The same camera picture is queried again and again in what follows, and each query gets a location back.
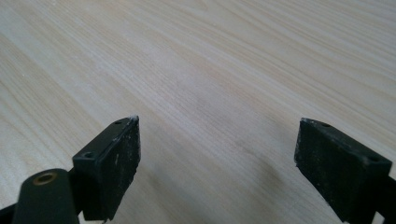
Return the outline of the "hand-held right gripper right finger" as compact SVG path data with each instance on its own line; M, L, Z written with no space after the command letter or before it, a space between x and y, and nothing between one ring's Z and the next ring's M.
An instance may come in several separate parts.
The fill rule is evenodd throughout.
M300 120L294 161L343 222L393 221L392 161L333 126Z

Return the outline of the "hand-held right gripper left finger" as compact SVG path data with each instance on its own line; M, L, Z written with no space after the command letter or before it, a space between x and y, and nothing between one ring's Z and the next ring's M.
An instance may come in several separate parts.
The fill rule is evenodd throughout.
M139 117L119 119L73 157L78 207L87 220L111 220L141 160Z

